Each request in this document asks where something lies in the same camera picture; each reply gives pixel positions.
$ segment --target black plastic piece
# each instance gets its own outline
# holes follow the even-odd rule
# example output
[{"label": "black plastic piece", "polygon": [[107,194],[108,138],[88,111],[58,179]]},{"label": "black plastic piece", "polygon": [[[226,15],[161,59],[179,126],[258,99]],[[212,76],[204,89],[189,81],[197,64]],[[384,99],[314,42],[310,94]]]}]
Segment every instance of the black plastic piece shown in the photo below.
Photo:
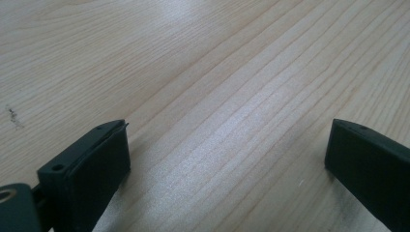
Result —
[{"label": "black plastic piece", "polygon": [[100,125],[39,169],[56,232],[88,232],[130,171],[124,120]]},{"label": "black plastic piece", "polygon": [[392,231],[410,231],[410,149],[335,119],[326,168]]},{"label": "black plastic piece", "polygon": [[0,188],[0,231],[43,231],[29,186],[12,184]]},{"label": "black plastic piece", "polygon": [[0,232],[90,232],[130,172],[124,120],[100,125],[44,165],[40,183],[0,188]]}]

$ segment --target screw hole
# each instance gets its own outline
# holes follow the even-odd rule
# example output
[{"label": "screw hole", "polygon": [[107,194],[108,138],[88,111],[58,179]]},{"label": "screw hole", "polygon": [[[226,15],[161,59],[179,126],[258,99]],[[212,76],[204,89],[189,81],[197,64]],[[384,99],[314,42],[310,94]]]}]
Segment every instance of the screw hole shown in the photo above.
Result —
[{"label": "screw hole", "polygon": [[12,199],[16,194],[15,189],[5,189],[0,191],[0,204]]},{"label": "screw hole", "polygon": [[64,168],[64,165],[63,165],[63,164],[57,164],[57,165],[53,166],[51,169],[52,169],[53,171],[60,171],[60,170],[62,170],[63,168]]}]

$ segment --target wooden table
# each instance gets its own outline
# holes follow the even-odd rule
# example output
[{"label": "wooden table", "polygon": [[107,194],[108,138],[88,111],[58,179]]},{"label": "wooden table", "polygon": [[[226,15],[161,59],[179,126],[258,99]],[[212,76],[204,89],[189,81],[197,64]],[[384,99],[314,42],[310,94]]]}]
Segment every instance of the wooden table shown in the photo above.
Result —
[{"label": "wooden table", "polygon": [[3,0],[0,186],[124,118],[95,231],[388,231],[323,161],[334,118],[410,146],[409,23],[406,0]]}]

